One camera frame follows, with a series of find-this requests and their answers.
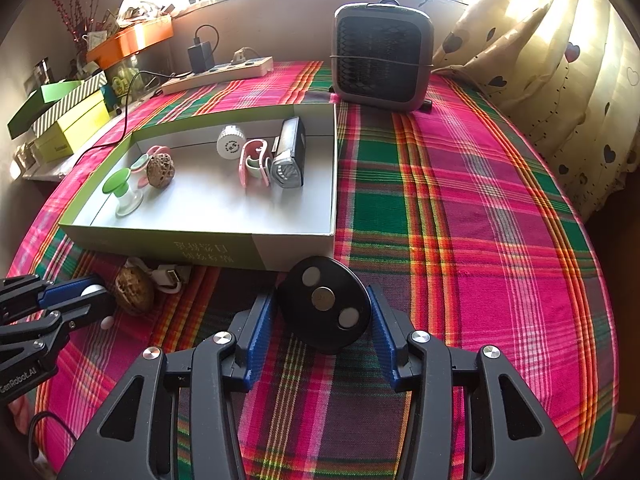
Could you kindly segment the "black silver shaver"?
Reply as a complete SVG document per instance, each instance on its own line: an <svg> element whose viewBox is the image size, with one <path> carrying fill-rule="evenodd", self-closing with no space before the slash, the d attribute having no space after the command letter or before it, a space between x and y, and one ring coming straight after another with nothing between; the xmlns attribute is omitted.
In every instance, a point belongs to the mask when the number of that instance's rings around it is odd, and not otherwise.
<svg viewBox="0 0 640 480"><path fill-rule="evenodd" d="M306 130L302 118L294 116L282 124L280 136L274 140L270 179L280 188L304 185Z"/></svg>

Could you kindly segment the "green mushroom suction stand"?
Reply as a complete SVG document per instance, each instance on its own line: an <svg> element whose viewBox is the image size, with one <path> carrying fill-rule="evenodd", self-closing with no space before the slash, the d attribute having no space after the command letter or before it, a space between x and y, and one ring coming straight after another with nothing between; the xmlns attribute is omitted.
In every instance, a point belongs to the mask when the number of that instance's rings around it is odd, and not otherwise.
<svg viewBox="0 0 640 480"><path fill-rule="evenodd" d="M130 179L131 170L122 168L111 174L103 183L102 192L117 198L118 204L115 210L117 218L132 214L142 203L142 192L131 185Z"/></svg>

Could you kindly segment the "green white cardboard tray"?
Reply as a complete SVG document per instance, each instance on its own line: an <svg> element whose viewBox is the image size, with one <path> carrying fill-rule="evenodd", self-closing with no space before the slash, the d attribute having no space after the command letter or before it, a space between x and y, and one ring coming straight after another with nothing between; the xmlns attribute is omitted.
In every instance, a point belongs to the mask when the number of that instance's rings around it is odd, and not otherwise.
<svg viewBox="0 0 640 480"><path fill-rule="evenodd" d="M273 142L298 117L306 133L304 182L285 190L242 179L216 141L227 126ZM169 148L176 166L167 188L146 186L133 212L103 185L154 145ZM95 252L197 266L287 271L310 256L332 256L337 211L337 128L333 104L238 108L178 119L130 133L81 185L58 225Z"/></svg>

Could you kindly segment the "pale blue egg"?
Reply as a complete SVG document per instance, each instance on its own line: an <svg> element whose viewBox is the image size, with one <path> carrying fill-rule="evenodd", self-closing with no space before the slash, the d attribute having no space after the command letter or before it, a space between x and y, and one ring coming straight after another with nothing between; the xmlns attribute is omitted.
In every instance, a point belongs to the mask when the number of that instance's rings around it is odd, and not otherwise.
<svg viewBox="0 0 640 480"><path fill-rule="evenodd" d="M81 296L97 294L98 292L105 292L105 288L102 285L92 284L81 292ZM114 315L107 315L100 323L101 330L109 330L114 325L114 322Z"/></svg>

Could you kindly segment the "grey portable heater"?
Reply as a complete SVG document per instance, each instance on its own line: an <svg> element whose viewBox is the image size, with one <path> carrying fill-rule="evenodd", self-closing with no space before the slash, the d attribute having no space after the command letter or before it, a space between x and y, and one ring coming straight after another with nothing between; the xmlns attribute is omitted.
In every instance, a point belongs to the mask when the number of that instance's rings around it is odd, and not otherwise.
<svg viewBox="0 0 640 480"><path fill-rule="evenodd" d="M426 100L434 26L395 0L349 3L334 13L332 89L341 100L413 112Z"/></svg>

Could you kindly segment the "white plug on strip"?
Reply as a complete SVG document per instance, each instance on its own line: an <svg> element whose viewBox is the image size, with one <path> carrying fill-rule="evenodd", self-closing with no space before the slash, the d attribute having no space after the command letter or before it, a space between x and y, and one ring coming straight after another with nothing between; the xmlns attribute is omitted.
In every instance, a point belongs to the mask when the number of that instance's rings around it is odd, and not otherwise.
<svg viewBox="0 0 640 480"><path fill-rule="evenodd" d="M255 49L251 47L242 47L233 53L231 64L239 65L259 57L260 54Z"/></svg>

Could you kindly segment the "yellow green box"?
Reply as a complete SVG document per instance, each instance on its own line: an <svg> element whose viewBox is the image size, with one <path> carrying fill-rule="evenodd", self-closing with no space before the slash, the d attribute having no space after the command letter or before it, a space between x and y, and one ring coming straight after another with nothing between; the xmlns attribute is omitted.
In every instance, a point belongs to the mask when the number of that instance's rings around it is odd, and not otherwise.
<svg viewBox="0 0 640 480"><path fill-rule="evenodd" d="M36 137L40 162L78 153L80 148L110 120L101 90L87 96Z"/></svg>

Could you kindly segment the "carved walnut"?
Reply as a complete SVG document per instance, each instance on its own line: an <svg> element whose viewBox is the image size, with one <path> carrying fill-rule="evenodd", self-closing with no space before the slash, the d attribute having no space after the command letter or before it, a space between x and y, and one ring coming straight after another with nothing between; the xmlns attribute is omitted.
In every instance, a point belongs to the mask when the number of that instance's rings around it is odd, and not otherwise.
<svg viewBox="0 0 640 480"><path fill-rule="evenodd" d="M146 177L153 188L166 188L175 177L175 164L167 153L157 153L150 157L146 165Z"/></svg>
<svg viewBox="0 0 640 480"><path fill-rule="evenodd" d="M136 266L121 268L114 281L116 304L130 315L140 315L152 307L154 285Z"/></svg>

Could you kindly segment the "black charger adapter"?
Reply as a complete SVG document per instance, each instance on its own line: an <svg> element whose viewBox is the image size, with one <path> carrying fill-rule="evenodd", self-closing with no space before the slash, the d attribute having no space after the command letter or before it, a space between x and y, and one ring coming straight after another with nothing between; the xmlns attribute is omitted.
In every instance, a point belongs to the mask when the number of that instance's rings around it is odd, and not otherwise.
<svg viewBox="0 0 640 480"><path fill-rule="evenodd" d="M215 66L213 49L209 41L197 42L188 47L188 57L191 72L194 74L204 73Z"/></svg>

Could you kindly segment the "white small item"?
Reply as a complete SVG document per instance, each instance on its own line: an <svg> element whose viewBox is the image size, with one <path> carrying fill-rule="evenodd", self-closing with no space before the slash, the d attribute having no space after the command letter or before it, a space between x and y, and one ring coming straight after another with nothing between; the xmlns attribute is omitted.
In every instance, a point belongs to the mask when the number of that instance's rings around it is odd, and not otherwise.
<svg viewBox="0 0 640 480"><path fill-rule="evenodd" d="M189 283L192 266L186 264L160 264L156 269L147 266L142 259L129 257L127 268L137 268L142 271L164 294L178 294L183 286Z"/></svg>

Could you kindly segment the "black round magnetic disc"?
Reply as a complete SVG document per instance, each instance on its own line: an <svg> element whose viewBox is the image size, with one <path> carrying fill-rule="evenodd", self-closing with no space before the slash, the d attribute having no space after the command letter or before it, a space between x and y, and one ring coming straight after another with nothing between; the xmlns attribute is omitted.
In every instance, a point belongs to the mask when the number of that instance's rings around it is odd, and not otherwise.
<svg viewBox="0 0 640 480"><path fill-rule="evenodd" d="M274 301L292 334L324 354L350 346L371 323L371 299L362 281L325 256L296 263L278 285Z"/></svg>

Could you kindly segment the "pink clip holder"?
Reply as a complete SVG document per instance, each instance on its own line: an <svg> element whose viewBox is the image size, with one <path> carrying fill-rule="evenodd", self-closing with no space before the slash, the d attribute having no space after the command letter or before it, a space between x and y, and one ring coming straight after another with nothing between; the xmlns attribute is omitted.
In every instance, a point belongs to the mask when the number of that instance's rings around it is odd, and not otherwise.
<svg viewBox="0 0 640 480"><path fill-rule="evenodd" d="M243 188L247 187L249 177L270 185L270 151L265 139L252 139L244 143L238 165L239 180Z"/></svg>

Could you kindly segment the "striped green box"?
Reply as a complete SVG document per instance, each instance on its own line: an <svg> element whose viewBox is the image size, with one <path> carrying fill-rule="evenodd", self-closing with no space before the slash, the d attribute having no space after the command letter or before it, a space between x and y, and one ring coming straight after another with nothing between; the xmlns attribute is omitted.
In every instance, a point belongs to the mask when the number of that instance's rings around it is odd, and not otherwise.
<svg viewBox="0 0 640 480"><path fill-rule="evenodd" d="M107 84L103 70L86 80L69 80L44 84L26 99L8 122L12 140L32 130L41 136L64 114Z"/></svg>

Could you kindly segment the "cream heart curtain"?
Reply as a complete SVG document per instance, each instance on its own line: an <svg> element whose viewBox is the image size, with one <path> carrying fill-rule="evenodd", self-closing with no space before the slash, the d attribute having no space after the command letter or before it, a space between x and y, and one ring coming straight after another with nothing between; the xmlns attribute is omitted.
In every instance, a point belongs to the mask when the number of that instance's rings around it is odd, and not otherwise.
<svg viewBox="0 0 640 480"><path fill-rule="evenodd" d="M583 219L639 166L639 48L610 0L472 0L434 66L485 93Z"/></svg>

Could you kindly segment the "carved walnut on cloth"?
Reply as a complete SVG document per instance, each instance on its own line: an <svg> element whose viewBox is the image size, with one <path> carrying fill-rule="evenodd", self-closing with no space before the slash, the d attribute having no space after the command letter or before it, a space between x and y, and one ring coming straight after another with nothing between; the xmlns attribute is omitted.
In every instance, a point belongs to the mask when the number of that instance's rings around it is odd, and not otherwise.
<svg viewBox="0 0 640 480"><path fill-rule="evenodd" d="M140 315L152 307L154 285L136 266L121 268L114 281L116 304L130 315Z"/></svg>

